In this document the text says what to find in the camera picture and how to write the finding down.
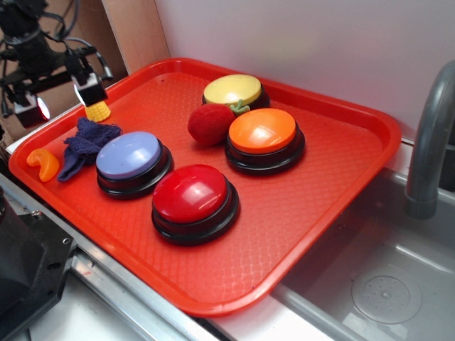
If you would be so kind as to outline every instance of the blue cloth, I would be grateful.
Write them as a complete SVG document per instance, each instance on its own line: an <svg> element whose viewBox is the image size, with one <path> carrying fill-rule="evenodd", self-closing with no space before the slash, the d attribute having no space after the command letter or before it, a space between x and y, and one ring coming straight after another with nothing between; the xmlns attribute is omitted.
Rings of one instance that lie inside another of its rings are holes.
<svg viewBox="0 0 455 341"><path fill-rule="evenodd" d="M83 166L93 165L101 148L112 139L122 135L122 130L114 124L99 124L85 117L77 121L77 132L64 140L67 144L63 153L63 169L57 180L65 182L79 173Z"/></svg>

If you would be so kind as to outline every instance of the plastic tray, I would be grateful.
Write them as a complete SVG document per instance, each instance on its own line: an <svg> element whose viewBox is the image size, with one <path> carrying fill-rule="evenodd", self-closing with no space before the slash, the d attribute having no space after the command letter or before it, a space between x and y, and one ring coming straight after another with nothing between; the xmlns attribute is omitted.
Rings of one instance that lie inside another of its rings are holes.
<svg viewBox="0 0 455 341"><path fill-rule="evenodd" d="M202 147L186 129L212 80L235 71L189 59L154 63L108 89L111 117L123 131L149 131L171 150L176 168L216 167L237 188L239 220L221 238L197 247L168 244L151 223L152 195L109 199L95 167L73 179L42 183L27 155L46 147L63 162L63 140L76 132L78 107L32 135L13 153L11 172L118 262L190 315L215 317L267 295L400 145L388 115L259 78L271 106L288 111L306 137L301 162L284 173L237 173L223 146Z"/></svg>

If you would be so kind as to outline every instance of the gray faucet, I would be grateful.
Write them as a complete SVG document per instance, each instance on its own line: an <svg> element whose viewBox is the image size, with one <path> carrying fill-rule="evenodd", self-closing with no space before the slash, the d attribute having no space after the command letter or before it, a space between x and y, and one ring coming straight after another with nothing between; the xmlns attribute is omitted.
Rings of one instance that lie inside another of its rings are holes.
<svg viewBox="0 0 455 341"><path fill-rule="evenodd" d="M455 60L437 75L417 130L406 187L405 212L429 219L438 187L455 190Z"/></svg>

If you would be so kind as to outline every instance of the sink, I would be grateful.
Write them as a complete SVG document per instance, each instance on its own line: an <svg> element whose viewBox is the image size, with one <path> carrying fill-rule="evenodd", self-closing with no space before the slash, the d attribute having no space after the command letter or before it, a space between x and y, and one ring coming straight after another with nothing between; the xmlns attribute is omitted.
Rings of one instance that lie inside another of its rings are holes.
<svg viewBox="0 0 455 341"><path fill-rule="evenodd" d="M272 295L335 340L453 340L455 196L416 220L405 185L383 170Z"/></svg>

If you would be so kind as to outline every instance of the tray rim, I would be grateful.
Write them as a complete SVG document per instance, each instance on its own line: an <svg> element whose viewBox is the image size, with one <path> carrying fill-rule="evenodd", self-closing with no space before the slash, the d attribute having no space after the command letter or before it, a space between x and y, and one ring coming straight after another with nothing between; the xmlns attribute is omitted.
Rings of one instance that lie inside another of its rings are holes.
<svg viewBox="0 0 455 341"><path fill-rule="evenodd" d="M150 75L155 74L162 75L164 73L171 72L183 72L191 75L196 75L200 77L199 72L205 72L205 79L214 80L223 75L229 75L233 73L241 73L236 70L231 70L226 67L220 67L217 65L211 65L199 60L194 60L190 58L170 58L167 60L161 60L146 67L143 67L139 71L136 71L134 74L127 76L123 80L115 83L107 89L109 99L106 100L106 103L109 105L110 102L113 102L121 97L122 90L124 87L128 87L130 84L134 83L137 87L141 84L144 84L146 81L150 80ZM330 224L335 220L339 212L342 212L352 200L363 190L364 187L380 172L382 167L387 163L390 157L392 157L396 150L401 144L401 132L397 122L390 117L389 115L380 112L376 109L371 109L369 107L364 107L359 104L354 104L347 102L342 99L336 99L329 97L327 95L318 94L308 90L299 89L297 87L292 87L289 85L283 85L275 81L267 80L262 77L257 77L264 87L267 89L269 96L278 102L283 102L289 105L294 105L295 107L301 107L296 105L298 101L301 101L302 98L306 100L304 109L316 114L321 114L326 117L331 117L337 121L344 121L349 124L352 123L352 119L347 119L345 117L339 117L339 114L342 111L348 110L351 114L358 115L362 117L361 126L380 138L382 141L382 153L368 166L368 168L348 187L334 204L329 208L328 211L336 212L336 214L327 214L324 213L322 217L318 219L316 224L301 237L299 242L289 251L289 253L282 258L281 261L262 279L258 286L255 286L252 291L249 293L240 296L239 298L233 299L228 302L223 302L219 304L213 303L202 303L194 301L186 293L184 293L179 288L174 288L165 281L157 271L156 273L156 282L154 286L151 286L153 289L158 291L165 298L170 300L173 304L178 306L180 309L186 311L187 313L194 316L201 317L219 317L223 315L228 315L235 311L244 309L259 299L264 298L276 284L278 284L281 279L285 276L286 272L306 253L306 251L311 247L311 245L318 239L318 237L325 232L325 230L330 226ZM288 100L280 101L280 98L287 97ZM330 114L320 113L317 110L311 109L323 104L325 107L330 107L333 110L330 111ZM35 149L35 146L31 146L32 143L38 142L39 145L46 145L47 143L53 141L55 136L60 136L67 131L57 131L53 134L47 136L47 132L55 126L54 123L58 122L60 126L75 126L77 124L77 119L85 115L84 107L80 104L77 107L71 109L66 115L62 115L51 122L49 125L43 127L40 131L37 131L34 135L29 136L24 142L22 142L9 160L9 169L10 171L25 185L27 185L32 191L37 195L42 197L49 197L52 202L49 204L53 206L55 210L61 213L61 210L65 211L65 208L62 208L64 205L56 204L55 201L61 201L59 197L54 196L50 191L46 190L46 185L39 183L36 179L31 178L27 172L22 169L23 164L19 162L18 155L21 153L27 153L31 149ZM77 228L77 225L83 221L82 218L72 217L69 219L72 224ZM101 233L98 229L95 230L94 235L98 234L101 237ZM140 272L140 269L145 269L146 267L139 261L131 259L131 264L129 266L122 264L123 266L134 268Z"/></svg>

